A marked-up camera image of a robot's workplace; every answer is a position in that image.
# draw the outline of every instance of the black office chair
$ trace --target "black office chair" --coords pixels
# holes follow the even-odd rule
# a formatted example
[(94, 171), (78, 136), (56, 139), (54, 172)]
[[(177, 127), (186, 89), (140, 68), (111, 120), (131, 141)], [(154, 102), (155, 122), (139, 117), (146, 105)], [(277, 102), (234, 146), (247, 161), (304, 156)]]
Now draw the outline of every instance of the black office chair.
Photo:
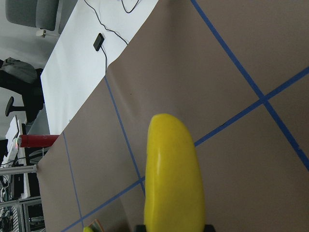
[(14, 97), (11, 97), (6, 105), (5, 116), (9, 116), (10, 112), (25, 111), (27, 122), (32, 122), (36, 119), (39, 111), (43, 109), (44, 99), (31, 95), (22, 95), (24, 106), (14, 106)]
[(25, 111), (27, 122), (36, 119), (39, 111), (43, 108), (44, 96), (41, 83), (41, 73), (43, 69), (36, 69), (37, 79), (29, 84), (19, 80), (15, 76), (0, 70), (0, 87), (9, 89), (22, 95), (24, 106), (13, 106), (14, 98), (11, 97), (7, 103), (5, 115), (8, 116), (13, 111)]

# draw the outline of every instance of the small yellow object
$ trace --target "small yellow object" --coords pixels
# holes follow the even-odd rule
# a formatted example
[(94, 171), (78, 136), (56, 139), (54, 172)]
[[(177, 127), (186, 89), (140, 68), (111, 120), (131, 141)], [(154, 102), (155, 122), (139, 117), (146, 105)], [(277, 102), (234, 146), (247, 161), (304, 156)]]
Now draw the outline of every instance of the small yellow object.
[(93, 230), (90, 227), (84, 227), (84, 232), (93, 232)]

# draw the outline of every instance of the black base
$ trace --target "black base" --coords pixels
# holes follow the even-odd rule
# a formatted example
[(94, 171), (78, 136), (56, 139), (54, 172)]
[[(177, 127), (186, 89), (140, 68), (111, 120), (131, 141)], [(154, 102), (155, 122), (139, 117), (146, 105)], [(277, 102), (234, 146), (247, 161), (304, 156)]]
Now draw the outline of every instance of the black base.
[[(147, 232), (145, 225), (137, 225), (134, 232)], [(213, 225), (205, 225), (204, 232), (216, 232)]]

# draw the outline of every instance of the gray chair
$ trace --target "gray chair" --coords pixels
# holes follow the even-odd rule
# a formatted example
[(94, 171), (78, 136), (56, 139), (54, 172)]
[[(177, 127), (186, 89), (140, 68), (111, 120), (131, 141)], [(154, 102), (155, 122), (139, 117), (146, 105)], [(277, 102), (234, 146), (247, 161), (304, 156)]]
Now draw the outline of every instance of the gray chair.
[(61, 19), (60, 19), (60, 25), (59, 25), (59, 34), (62, 33), (65, 25), (67, 24), (67, 21), (74, 10), (74, 7), (76, 5), (78, 0), (63, 0), (62, 4), (62, 11), (61, 11)]
[[(58, 32), (62, 33), (77, 0), (63, 0)], [(23, 26), (55, 30), (59, 0), (6, 0), (9, 22)]]

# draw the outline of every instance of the black phone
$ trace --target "black phone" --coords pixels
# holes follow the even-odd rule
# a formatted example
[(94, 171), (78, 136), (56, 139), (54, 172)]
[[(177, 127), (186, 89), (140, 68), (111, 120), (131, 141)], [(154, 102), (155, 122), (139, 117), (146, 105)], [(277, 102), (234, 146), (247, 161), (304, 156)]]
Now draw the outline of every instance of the black phone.
[(101, 33), (98, 34), (95, 43), (93, 44), (93, 46), (95, 47), (96, 51), (100, 50), (100, 47), (102, 46), (102, 43), (104, 41), (104, 37)]

